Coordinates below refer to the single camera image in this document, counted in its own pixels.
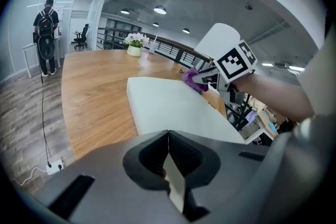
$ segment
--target potted plant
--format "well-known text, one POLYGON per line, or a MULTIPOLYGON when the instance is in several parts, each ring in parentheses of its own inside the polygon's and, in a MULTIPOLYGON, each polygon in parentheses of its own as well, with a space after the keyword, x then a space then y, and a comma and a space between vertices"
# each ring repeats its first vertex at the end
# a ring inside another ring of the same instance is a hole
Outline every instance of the potted plant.
POLYGON ((149 43, 149 37, 144 36, 141 33, 128 34, 124 40, 124 44, 129 45, 127 54, 135 57, 141 56, 141 47, 146 46, 149 43))

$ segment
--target white cushion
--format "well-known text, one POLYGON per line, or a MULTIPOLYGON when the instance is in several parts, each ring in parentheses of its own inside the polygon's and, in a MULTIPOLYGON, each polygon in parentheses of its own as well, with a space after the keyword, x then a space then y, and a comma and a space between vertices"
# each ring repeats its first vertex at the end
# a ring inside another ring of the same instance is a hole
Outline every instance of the white cushion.
POLYGON ((127 95, 138 135, 176 130, 243 143, 234 127, 183 81, 129 78, 127 95))

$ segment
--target white flowers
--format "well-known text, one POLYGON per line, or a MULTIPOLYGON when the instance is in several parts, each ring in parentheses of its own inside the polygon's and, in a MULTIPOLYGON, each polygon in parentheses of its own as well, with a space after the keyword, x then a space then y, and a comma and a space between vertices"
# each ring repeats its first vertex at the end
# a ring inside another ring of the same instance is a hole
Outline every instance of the white flowers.
POLYGON ((125 38, 124 43, 133 47, 145 47, 149 43, 149 37, 144 36, 141 33, 133 33, 128 34, 127 38, 125 38))

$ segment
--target black backpack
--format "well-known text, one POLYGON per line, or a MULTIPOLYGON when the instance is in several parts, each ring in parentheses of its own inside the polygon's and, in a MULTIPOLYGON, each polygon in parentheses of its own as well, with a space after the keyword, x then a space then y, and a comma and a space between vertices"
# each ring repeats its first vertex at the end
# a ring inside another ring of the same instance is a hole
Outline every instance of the black backpack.
POLYGON ((44 10, 40 11, 42 18, 37 23, 37 34, 38 34, 38 42, 37 47, 42 56, 42 58, 49 60, 54 56, 54 23, 52 21, 52 13, 54 12, 51 9, 48 13, 45 13, 44 10))

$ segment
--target dark pants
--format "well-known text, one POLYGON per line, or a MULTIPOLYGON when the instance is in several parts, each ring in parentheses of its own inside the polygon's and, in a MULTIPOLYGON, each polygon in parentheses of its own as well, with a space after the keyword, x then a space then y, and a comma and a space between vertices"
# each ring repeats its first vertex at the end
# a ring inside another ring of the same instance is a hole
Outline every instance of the dark pants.
MULTIPOLYGON (((38 49, 37 49, 37 54, 38 54, 38 58, 39 58, 39 61, 40 61, 40 66, 41 66, 42 72, 46 75, 46 74, 48 74, 47 62, 46 62, 45 59, 43 59, 43 57, 41 56, 40 51, 38 49)), ((55 72, 55 59, 54 59, 53 56, 49 59, 49 65, 50 65, 50 72, 54 73, 55 72)))

